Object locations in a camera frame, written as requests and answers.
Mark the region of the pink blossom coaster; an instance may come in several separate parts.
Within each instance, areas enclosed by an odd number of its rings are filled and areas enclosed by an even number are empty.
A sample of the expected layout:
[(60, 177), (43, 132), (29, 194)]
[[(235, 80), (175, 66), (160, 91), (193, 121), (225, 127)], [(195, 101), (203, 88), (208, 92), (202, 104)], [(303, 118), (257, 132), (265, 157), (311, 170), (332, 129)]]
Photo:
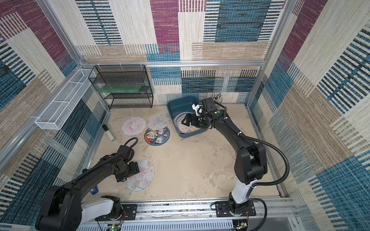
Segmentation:
[(140, 160), (138, 166), (140, 172), (126, 181), (127, 188), (133, 192), (143, 191), (152, 183), (155, 176), (155, 169), (150, 161)]

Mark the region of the pink rabbit coaster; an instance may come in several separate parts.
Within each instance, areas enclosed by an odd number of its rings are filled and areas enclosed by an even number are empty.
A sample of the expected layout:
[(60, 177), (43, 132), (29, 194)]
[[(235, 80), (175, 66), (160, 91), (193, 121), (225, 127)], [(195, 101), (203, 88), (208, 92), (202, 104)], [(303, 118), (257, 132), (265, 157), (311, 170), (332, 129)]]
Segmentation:
[(229, 148), (229, 152), (230, 152), (230, 155), (233, 157), (233, 159), (234, 159), (234, 160), (236, 160), (236, 158), (237, 158), (237, 153), (236, 153), (236, 151), (234, 150), (234, 148), (233, 148), (233, 147), (230, 147), (230, 148)]

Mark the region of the cream cartoon coaster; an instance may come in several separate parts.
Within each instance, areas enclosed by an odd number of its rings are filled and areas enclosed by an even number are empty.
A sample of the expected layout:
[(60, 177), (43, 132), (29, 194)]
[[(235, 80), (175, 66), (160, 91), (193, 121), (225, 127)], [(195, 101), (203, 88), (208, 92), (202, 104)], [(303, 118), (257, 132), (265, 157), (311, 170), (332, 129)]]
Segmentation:
[(182, 134), (188, 134), (188, 133), (192, 133), (192, 132), (196, 132), (199, 130), (199, 128), (197, 127), (194, 127), (194, 126), (186, 126), (184, 124), (182, 124), (182, 120), (186, 117), (187, 114), (183, 114), (181, 116), (179, 116), (176, 120), (176, 127), (179, 129), (179, 131), (182, 133)]

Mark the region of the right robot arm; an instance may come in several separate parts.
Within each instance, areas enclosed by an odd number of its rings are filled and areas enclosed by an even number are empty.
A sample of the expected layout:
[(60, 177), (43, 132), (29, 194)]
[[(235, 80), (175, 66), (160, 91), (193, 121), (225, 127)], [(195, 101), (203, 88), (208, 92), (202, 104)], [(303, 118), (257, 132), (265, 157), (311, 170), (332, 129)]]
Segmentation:
[(192, 104), (192, 112), (182, 120), (186, 126), (200, 129), (215, 128), (230, 143), (236, 152), (234, 171), (237, 177), (236, 185), (229, 195), (228, 206), (230, 214), (241, 216), (252, 207), (249, 201), (257, 183), (267, 174), (266, 148), (261, 143), (244, 138), (242, 131), (233, 123), (227, 113), (227, 108), (216, 103), (212, 98), (197, 101)]

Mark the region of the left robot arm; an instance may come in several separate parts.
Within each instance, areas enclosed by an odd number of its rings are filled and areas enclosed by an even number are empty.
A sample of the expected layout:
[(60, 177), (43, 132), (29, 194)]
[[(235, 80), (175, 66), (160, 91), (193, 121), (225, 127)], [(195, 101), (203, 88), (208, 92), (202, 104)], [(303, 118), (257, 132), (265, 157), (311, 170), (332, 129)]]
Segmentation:
[(62, 186), (50, 187), (41, 204), (36, 230), (75, 231), (81, 224), (98, 217), (121, 219), (123, 209), (118, 197), (103, 196), (90, 203), (82, 203), (82, 200), (111, 175), (117, 182), (123, 182), (138, 174), (138, 164), (132, 161), (134, 154), (132, 147), (122, 145), (116, 153), (104, 156), (76, 179)]

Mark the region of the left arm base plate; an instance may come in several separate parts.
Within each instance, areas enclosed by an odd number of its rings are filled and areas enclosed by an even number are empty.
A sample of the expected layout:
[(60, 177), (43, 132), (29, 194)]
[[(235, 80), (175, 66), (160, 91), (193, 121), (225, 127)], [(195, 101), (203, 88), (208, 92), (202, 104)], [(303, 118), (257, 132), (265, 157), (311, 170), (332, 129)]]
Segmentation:
[(138, 204), (123, 204), (120, 207), (118, 213), (111, 212), (108, 215), (97, 217), (95, 221), (130, 221), (136, 219)]

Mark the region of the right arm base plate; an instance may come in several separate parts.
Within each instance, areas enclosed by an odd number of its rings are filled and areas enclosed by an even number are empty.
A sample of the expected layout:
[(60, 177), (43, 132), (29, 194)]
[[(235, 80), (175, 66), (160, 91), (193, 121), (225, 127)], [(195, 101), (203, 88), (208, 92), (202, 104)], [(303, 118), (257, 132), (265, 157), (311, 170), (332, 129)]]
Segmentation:
[(235, 204), (232, 201), (216, 201), (211, 204), (211, 209), (216, 211), (217, 217), (246, 217), (256, 216), (254, 203), (251, 200), (243, 204)]

